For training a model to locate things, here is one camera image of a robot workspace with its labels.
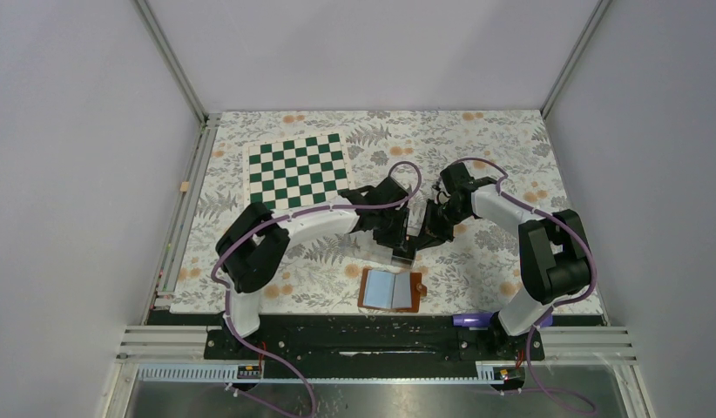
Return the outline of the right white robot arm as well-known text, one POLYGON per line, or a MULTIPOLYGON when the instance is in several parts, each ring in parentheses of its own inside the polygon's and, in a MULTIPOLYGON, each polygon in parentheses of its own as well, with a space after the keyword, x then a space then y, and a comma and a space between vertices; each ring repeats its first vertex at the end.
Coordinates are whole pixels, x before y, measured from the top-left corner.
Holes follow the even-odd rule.
POLYGON ((493 315, 488 336, 491 353, 509 359, 523 346, 522 334, 539 326, 555 307, 588 297, 597 269, 583 223, 572 210, 548 213, 505 192, 497 179, 471 176, 460 158, 440 174, 447 198, 429 200, 420 232, 409 237, 416 253, 454 238, 454 228, 468 218, 485 219, 517 239, 522 290, 493 315))

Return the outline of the brown leather card holder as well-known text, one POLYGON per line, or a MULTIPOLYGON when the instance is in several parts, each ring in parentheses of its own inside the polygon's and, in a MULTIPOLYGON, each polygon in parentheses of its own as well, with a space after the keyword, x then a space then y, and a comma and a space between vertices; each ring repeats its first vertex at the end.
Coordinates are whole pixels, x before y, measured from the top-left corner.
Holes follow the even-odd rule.
POLYGON ((364 268, 358 294, 359 308, 417 314, 428 288, 419 272, 391 273, 364 268))

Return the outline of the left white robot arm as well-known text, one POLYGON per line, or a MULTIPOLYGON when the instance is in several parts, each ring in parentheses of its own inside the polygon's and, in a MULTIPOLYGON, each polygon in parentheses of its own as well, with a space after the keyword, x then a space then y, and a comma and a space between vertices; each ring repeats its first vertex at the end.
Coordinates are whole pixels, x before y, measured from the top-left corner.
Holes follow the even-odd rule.
POLYGON ((387 176, 379 185, 346 190, 327 201, 286 211, 253 202, 215 245, 211 276, 225 287, 226 347, 240 358, 259 346, 262 290, 276 274, 287 250, 328 235, 378 233, 402 241, 407 203, 416 194, 387 176))

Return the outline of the clear plastic box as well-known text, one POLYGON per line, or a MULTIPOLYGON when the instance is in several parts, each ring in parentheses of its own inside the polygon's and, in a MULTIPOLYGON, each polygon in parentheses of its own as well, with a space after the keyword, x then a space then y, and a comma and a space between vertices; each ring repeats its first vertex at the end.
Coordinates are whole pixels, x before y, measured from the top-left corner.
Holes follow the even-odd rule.
POLYGON ((367 210, 361 215, 363 231, 371 232, 372 240, 380 247, 387 249, 385 259, 393 266, 392 251, 407 239, 415 235, 409 234, 410 210, 406 205, 388 209, 367 210))

